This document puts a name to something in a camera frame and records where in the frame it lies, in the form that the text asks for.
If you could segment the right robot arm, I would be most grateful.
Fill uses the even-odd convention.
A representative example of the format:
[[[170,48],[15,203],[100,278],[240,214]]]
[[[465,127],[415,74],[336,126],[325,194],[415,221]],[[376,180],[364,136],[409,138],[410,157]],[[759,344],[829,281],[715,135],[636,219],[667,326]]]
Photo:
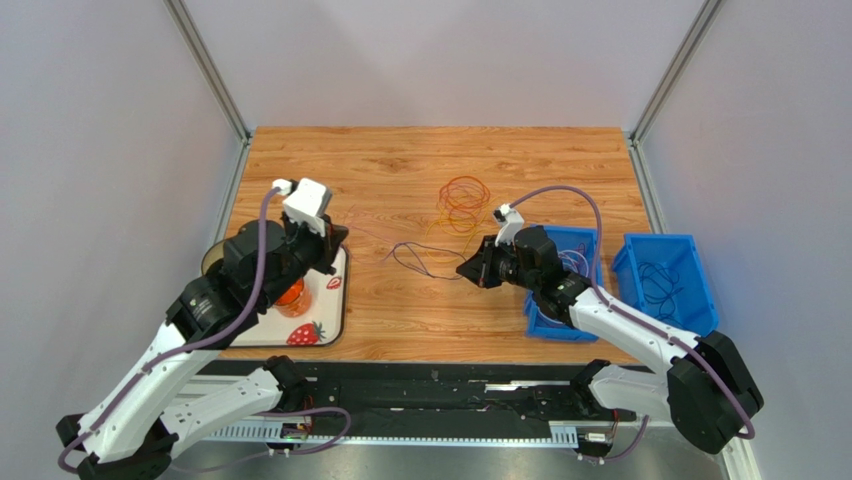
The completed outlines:
[[[668,419],[684,439],[716,454],[733,438],[756,435],[765,402],[734,342],[669,326],[616,299],[563,264],[542,227],[519,230],[508,244],[484,237],[456,269],[479,288],[508,283],[532,294],[543,313],[598,336],[647,367],[636,372],[601,362],[584,385],[608,409]]]

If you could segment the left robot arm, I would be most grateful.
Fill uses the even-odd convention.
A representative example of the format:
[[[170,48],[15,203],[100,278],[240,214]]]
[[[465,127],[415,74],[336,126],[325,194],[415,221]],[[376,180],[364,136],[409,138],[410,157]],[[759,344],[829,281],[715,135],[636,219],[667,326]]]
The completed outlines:
[[[116,389],[56,430],[83,459],[81,479],[155,479],[211,433],[256,414],[301,414],[307,382],[286,356],[195,400],[176,396],[202,368],[253,328],[309,272],[335,272],[348,230],[321,219],[313,232],[289,219],[254,220],[211,249],[212,264],[168,308],[144,355]]]

